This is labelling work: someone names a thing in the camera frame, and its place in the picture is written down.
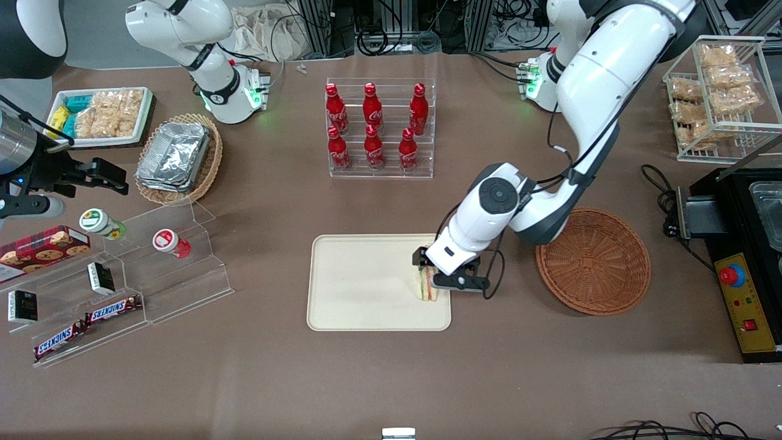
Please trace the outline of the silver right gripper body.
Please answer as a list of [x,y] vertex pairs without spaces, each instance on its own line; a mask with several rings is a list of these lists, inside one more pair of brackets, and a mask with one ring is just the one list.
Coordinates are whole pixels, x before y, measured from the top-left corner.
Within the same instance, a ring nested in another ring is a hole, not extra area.
[[1,175],[21,168],[37,146],[37,131],[17,117],[1,114]]

